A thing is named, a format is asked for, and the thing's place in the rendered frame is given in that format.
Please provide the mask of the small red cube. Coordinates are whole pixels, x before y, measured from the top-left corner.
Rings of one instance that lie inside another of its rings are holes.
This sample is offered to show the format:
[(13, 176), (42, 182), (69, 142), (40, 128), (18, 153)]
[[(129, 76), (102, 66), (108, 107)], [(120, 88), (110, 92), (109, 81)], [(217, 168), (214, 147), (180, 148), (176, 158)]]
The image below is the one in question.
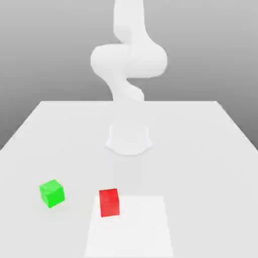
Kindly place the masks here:
[(101, 217), (117, 216), (120, 214), (119, 197), (116, 188), (99, 191)]

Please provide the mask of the small green cube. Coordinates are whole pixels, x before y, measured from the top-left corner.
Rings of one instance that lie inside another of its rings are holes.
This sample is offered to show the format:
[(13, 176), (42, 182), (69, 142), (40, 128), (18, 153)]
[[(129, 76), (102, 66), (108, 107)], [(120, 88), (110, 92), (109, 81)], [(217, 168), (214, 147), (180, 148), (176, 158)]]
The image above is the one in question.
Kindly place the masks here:
[(52, 208), (65, 200), (64, 188), (56, 179), (41, 184), (39, 189), (43, 202), (49, 208)]

